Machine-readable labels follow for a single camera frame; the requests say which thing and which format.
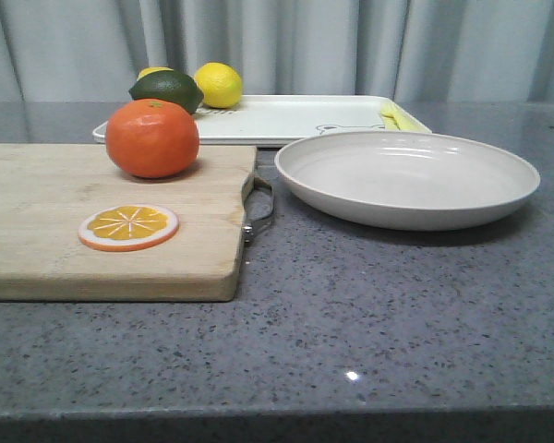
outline yellow object on tray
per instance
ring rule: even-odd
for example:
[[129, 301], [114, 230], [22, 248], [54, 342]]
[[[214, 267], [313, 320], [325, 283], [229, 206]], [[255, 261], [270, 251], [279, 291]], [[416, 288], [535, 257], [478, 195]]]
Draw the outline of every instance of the yellow object on tray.
[[389, 130], [431, 133], [431, 130], [416, 120], [395, 102], [389, 101], [381, 105], [381, 119]]

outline yellow lemon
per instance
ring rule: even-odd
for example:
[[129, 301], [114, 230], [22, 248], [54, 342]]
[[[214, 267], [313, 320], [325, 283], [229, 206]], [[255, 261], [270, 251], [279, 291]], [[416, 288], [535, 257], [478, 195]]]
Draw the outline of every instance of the yellow lemon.
[[193, 78], [203, 91], [203, 102], [212, 108], [230, 108], [242, 98], [242, 78], [231, 66], [210, 62]]
[[142, 78], [142, 77], [147, 76], [148, 74], [151, 74], [152, 72], [156, 72], [156, 71], [172, 71], [172, 70], [173, 70], [173, 69], [172, 69], [171, 67], [166, 67], [166, 66], [151, 66], [151, 67], [146, 67], [146, 68], [142, 69], [141, 71], [139, 71], [137, 80], [139, 80], [139, 79]]

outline green lime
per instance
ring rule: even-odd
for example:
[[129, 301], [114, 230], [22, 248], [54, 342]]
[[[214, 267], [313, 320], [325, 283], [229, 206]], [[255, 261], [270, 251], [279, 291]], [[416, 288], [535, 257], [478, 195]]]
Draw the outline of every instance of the green lime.
[[189, 114], [197, 111], [203, 92], [195, 80], [175, 70], [160, 70], [140, 78], [129, 90], [133, 100], [158, 99], [176, 103]]

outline orange slice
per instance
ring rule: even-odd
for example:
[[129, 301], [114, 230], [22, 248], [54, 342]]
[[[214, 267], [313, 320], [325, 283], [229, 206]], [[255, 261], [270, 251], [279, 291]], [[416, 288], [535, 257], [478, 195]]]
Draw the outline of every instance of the orange slice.
[[92, 214], [78, 228], [78, 237], [100, 251], [137, 251], [168, 240], [177, 229], [178, 218], [167, 208], [126, 205]]

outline orange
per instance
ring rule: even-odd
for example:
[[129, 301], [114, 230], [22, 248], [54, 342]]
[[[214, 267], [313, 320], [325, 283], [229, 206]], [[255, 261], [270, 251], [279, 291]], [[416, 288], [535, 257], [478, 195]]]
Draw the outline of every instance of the orange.
[[175, 235], [178, 218], [154, 205], [116, 206], [97, 212], [78, 229], [80, 241], [101, 251], [136, 251], [158, 245]]
[[115, 111], [105, 143], [119, 168], [143, 178], [178, 174], [199, 154], [194, 118], [178, 104], [158, 99], [135, 100]]

